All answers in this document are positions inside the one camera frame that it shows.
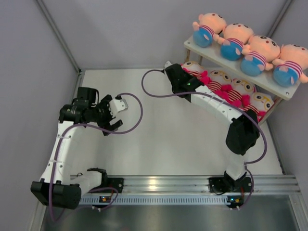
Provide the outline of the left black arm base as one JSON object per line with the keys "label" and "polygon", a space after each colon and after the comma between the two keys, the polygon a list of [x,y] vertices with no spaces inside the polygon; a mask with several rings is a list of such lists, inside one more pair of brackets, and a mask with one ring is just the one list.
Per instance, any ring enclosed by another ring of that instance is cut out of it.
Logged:
{"label": "left black arm base", "polygon": [[124,188],[124,179],[123,178],[108,178],[108,180],[98,187],[95,187],[89,191],[89,193],[115,193],[117,190],[118,193],[122,193]]}

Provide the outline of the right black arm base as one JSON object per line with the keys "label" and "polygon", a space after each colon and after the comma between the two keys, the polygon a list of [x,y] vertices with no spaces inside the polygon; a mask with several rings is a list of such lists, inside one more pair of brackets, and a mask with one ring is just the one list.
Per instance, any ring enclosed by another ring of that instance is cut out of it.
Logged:
{"label": "right black arm base", "polygon": [[209,187],[211,193],[249,193],[252,188],[250,177],[233,180],[227,177],[212,177],[209,178]]}

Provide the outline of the white doll glasses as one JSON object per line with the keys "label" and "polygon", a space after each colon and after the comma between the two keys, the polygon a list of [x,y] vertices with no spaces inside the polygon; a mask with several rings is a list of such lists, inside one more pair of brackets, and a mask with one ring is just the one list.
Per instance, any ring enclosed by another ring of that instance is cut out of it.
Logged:
{"label": "white doll glasses", "polygon": [[270,95],[255,92],[250,97],[250,103],[244,107],[244,111],[253,110],[257,115],[258,122],[260,122],[273,105],[274,101]]}

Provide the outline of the orange doll table back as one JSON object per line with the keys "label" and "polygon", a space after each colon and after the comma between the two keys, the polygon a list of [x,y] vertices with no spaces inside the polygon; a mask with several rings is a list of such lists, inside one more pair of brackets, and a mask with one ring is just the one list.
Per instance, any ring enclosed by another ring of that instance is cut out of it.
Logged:
{"label": "orange doll table back", "polygon": [[217,13],[206,13],[198,16],[198,22],[193,22],[193,40],[202,47],[212,44],[214,36],[219,36],[227,26],[225,19]]}

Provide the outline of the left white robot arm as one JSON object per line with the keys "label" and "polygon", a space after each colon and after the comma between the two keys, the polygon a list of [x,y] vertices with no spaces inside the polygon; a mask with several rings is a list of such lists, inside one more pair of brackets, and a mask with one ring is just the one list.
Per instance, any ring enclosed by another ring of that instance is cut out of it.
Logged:
{"label": "left white robot arm", "polygon": [[117,131],[123,124],[121,120],[114,124],[110,122],[118,113],[127,110],[126,101],[119,95],[115,98],[106,95],[101,100],[97,99],[98,96],[97,89],[80,87],[77,97],[60,109],[51,157],[39,181],[33,181],[30,187],[45,206],[76,209],[81,197],[88,191],[104,192],[109,186],[104,169],[90,168],[74,180],[70,175],[77,145],[88,123],[96,123],[103,128],[105,136]]}

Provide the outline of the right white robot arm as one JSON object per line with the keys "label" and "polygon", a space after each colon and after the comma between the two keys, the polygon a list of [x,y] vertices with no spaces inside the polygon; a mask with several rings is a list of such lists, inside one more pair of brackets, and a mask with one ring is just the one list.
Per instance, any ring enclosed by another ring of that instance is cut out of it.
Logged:
{"label": "right white robot arm", "polygon": [[246,176],[244,155],[260,137],[256,113],[252,110],[244,112],[218,97],[202,81],[185,72],[180,64],[167,61],[163,73],[175,95],[202,107],[228,128],[225,144],[231,156],[224,184],[228,190],[236,191]]}

